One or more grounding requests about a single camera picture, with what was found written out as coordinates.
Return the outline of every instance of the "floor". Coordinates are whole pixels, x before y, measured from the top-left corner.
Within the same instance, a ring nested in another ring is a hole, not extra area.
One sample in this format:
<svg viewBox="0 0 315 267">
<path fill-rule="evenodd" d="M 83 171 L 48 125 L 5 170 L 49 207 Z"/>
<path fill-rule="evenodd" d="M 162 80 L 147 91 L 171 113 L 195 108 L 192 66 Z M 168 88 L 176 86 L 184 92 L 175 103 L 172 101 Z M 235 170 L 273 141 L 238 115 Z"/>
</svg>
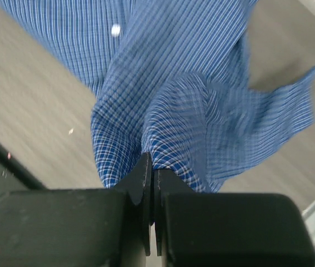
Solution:
<svg viewBox="0 0 315 267">
<path fill-rule="evenodd" d="M 315 16 L 298 1 L 260 1 L 249 35 L 257 90 L 315 65 Z M 315 83 L 313 95 L 315 109 Z M 93 104 L 89 90 L 0 9 L 0 142 L 50 188 L 101 186 L 89 130 Z M 315 199 L 315 125 L 222 191 L 281 192 L 305 209 Z M 156 262 L 150 257 L 148 266 Z"/>
</svg>

